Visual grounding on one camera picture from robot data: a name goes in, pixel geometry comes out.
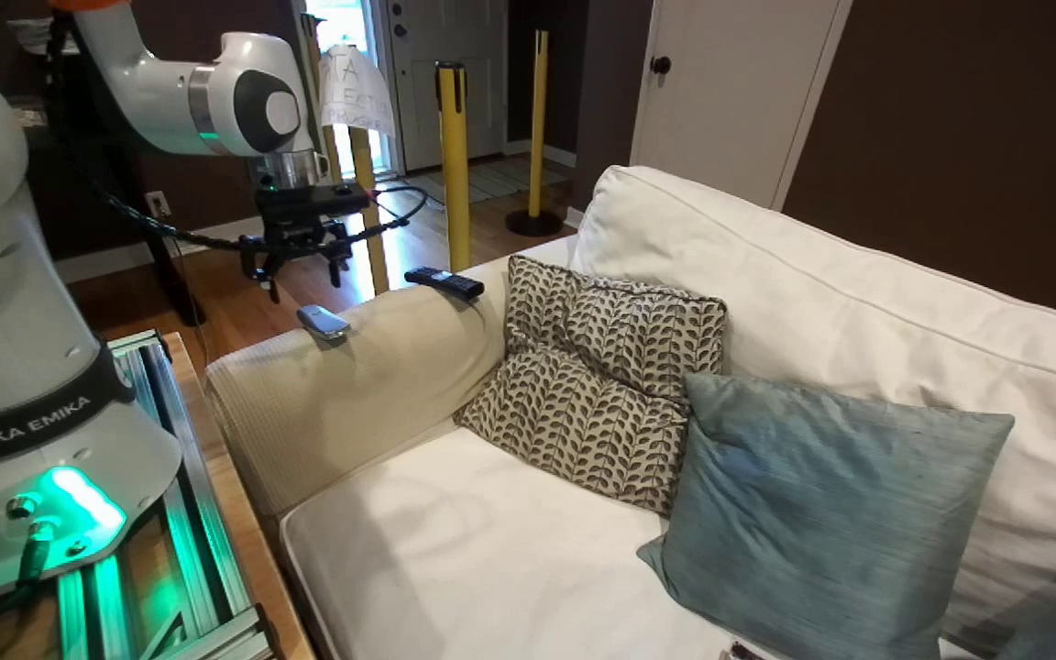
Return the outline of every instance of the door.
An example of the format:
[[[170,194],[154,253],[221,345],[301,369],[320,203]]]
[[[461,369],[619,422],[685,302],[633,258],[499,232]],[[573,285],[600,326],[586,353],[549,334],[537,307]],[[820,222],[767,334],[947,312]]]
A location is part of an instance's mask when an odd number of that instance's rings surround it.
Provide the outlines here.
[[[631,163],[782,209],[850,0],[655,0]]]
[[[382,0],[382,9],[388,9],[391,90],[406,172],[440,164],[435,62],[465,67],[468,155],[499,155],[506,0]]]

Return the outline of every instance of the patterned pillow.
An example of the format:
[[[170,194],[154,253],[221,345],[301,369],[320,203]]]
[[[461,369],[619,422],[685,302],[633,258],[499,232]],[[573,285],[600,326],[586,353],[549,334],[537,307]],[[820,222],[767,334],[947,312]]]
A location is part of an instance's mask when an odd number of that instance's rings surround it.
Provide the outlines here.
[[[724,369],[727,306],[511,258],[506,361],[460,427],[580,486],[670,510],[685,373]]]

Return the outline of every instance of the white couch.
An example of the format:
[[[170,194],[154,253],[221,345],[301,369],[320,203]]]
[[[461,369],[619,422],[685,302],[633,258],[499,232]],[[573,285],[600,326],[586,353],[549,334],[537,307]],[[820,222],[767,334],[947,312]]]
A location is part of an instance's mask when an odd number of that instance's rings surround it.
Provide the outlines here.
[[[737,373],[1015,414],[947,632],[999,642],[1056,601],[1054,307],[653,170],[609,170],[580,233],[531,253],[724,298]],[[397,288],[349,312],[357,334],[340,347],[284,334],[209,367],[312,634],[357,660],[718,655],[729,632],[680,610],[633,559],[661,537],[655,513],[450,422],[501,357],[506,271],[477,274],[489,292],[473,307]]]

